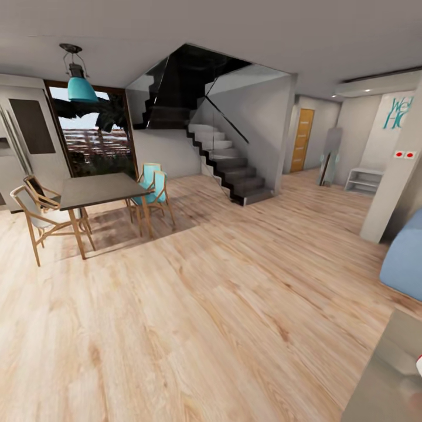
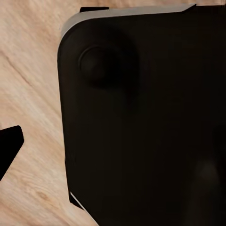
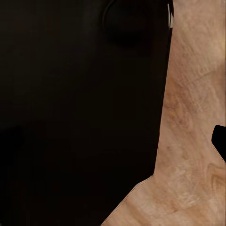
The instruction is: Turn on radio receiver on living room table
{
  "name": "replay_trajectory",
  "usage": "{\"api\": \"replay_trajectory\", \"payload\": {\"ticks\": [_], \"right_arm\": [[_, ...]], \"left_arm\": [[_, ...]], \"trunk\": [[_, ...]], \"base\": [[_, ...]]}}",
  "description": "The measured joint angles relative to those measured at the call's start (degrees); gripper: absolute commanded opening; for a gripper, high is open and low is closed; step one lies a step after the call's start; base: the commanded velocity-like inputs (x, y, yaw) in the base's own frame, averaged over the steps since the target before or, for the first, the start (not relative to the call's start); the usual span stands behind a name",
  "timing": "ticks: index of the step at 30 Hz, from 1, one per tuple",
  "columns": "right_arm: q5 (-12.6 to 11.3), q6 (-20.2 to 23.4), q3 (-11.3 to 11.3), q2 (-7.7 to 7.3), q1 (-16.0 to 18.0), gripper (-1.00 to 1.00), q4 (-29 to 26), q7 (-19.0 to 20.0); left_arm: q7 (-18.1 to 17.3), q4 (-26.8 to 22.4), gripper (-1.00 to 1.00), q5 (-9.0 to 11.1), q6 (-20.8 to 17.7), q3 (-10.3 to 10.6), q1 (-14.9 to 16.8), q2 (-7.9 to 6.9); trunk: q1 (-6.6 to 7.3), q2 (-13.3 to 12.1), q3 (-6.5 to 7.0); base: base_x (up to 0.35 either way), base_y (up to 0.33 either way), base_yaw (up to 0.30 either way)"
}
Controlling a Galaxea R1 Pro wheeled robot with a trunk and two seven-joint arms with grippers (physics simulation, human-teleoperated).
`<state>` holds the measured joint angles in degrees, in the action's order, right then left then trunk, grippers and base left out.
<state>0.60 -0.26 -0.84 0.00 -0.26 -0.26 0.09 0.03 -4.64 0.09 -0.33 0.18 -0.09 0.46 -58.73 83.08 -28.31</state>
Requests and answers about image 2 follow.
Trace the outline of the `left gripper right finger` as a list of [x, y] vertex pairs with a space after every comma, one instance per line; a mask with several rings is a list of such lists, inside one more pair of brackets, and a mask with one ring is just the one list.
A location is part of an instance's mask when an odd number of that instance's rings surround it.
[[215, 125], [211, 141], [226, 162], [226, 126]]

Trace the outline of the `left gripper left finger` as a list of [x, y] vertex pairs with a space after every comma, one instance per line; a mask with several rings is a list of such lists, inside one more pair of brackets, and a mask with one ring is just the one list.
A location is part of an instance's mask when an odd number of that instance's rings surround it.
[[24, 144], [20, 125], [0, 130], [0, 181]]

